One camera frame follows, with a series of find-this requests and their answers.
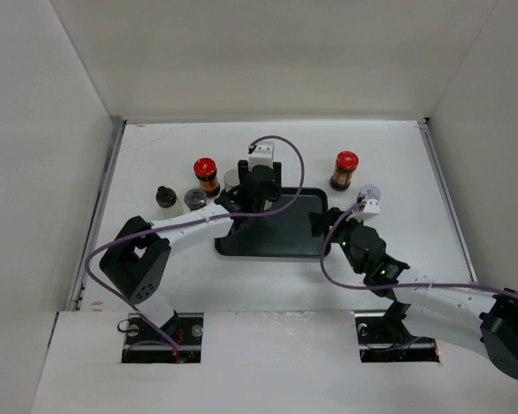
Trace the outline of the peppercorn bottle blue label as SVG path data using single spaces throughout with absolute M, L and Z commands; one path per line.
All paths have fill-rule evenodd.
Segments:
M 238 170 L 236 168 L 230 169 L 223 176 L 224 181 L 224 192 L 231 194 L 238 189 L 240 185 L 240 179 Z

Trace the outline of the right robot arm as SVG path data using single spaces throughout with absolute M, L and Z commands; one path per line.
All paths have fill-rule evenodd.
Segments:
M 518 380 L 518 292 L 477 283 L 440 283 L 390 256 L 377 231 L 358 214 L 363 205 L 346 211 L 332 208 L 311 213 L 314 237 L 340 246 L 359 285 L 328 276 L 333 285 L 372 292 L 390 300 L 383 331 L 393 341 L 427 337 L 449 342 L 488 359 L 494 367 Z

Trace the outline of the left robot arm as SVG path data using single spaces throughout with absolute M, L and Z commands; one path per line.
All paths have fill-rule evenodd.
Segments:
M 115 292 L 147 323 L 157 343 L 172 341 L 177 312 L 158 289 L 167 261 L 175 254 L 205 241 L 237 234 L 270 215 L 269 203 L 281 193 L 281 163 L 238 166 L 239 184 L 206 207 L 156 223 L 141 216 L 130 218 L 116 239 L 104 247 L 99 268 Z

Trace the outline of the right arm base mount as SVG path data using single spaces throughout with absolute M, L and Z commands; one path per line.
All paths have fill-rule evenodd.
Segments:
M 363 363 L 439 363 L 439 350 L 431 338 L 412 336 L 403 320 L 408 305 L 392 304 L 386 310 L 354 314 Z

